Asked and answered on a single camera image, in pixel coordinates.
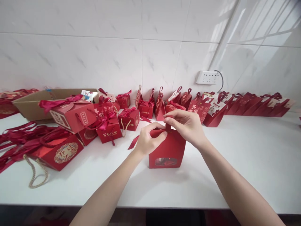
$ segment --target gold emblem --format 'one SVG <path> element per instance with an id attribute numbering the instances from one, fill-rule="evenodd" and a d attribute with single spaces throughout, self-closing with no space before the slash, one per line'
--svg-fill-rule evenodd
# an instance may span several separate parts
<path id="1" fill-rule="evenodd" d="M 95 130 L 86 130 L 85 133 L 84 133 L 84 137 L 87 139 L 87 140 L 91 140 L 93 139 L 94 137 L 96 137 L 96 131 Z"/>
<path id="2" fill-rule="evenodd" d="M 78 150 L 78 144 L 75 142 L 67 143 L 56 151 L 54 161 L 58 164 L 64 163 L 72 159 Z"/>

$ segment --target power cord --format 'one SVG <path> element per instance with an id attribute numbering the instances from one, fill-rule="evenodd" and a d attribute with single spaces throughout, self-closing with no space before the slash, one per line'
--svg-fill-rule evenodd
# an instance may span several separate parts
<path id="1" fill-rule="evenodd" d="M 214 70 L 214 71 L 217 71 L 217 72 L 220 74 L 220 76 L 222 77 L 222 87 L 221 87 L 220 90 L 217 92 L 217 93 L 219 93 L 219 92 L 222 90 L 222 88 L 224 87 L 224 78 L 223 78 L 223 75 L 221 74 L 220 71 L 218 71 L 218 70 Z"/>

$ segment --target cardboard box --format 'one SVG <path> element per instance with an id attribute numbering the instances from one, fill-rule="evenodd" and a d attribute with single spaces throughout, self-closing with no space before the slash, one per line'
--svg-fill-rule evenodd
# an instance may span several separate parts
<path id="1" fill-rule="evenodd" d="M 40 100 L 61 100 L 70 95 L 81 94 L 82 90 L 98 92 L 97 89 L 52 89 L 50 92 L 43 90 L 29 94 L 20 99 L 14 100 L 13 104 L 28 121 L 42 120 L 42 123 L 52 123 L 53 119 L 50 113 L 44 114 L 44 109 L 39 107 Z"/>

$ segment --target hand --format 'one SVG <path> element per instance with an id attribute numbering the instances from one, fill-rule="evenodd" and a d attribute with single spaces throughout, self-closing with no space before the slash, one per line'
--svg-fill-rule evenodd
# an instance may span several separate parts
<path id="1" fill-rule="evenodd" d="M 158 122 L 153 122 L 148 126 L 145 126 L 141 129 L 140 135 L 137 141 L 137 145 L 134 151 L 138 151 L 143 155 L 148 155 L 152 153 L 167 137 L 167 132 L 162 132 L 157 138 L 152 138 L 150 131 L 159 128 L 165 129 L 165 126 L 161 125 Z"/>
<path id="2" fill-rule="evenodd" d="M 164 115 L 164 122 L 174 127 L 181 136 L 197 148 L 208 141 L 197 113 L 176 109 Z"/>

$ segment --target finger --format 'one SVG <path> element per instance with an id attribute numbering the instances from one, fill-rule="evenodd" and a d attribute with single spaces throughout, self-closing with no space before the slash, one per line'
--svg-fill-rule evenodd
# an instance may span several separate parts
<path id="1" fill-rule="evenodd" d="M 164 118 L 166 118 L 166 116 L 173 116 L 173 117 L 184 117 L 184 116 L 188 116 L 190 114 L 190 112 L 188 111 L 184 111 L 184 110 L 180 110 L 180 109 L 176 109 L 173 110 L 171 112 L 168 112 L 167 114 L 163 115 Z"/>
<path id="2" fill-rule="evenodd" d="M 153 138 L 153 142 L 158 147 L 167 137 L 167 132 L 162 132 L 157 138 Z"/>
<path id="3" fill-rule="evenodd" d="M 148 126 L 144 127 L 146 132 L 150 132 L 151 130 L 153 130 L 155 128 L 165 129 L 165 126 L 158 122 L 153 122 L 153 123 L 149 124 Z"/>
<path id="4" fill-rule="evenodd" d="M 171 125 L 172 127 L 174 127 L 179 132 L 183 131 L 184 128 L 185 128 L 185 126 L 183 124 L 179 123 L 178 121 L 176 121 L 173 118 L 165 118 L 164 122 Z"/>

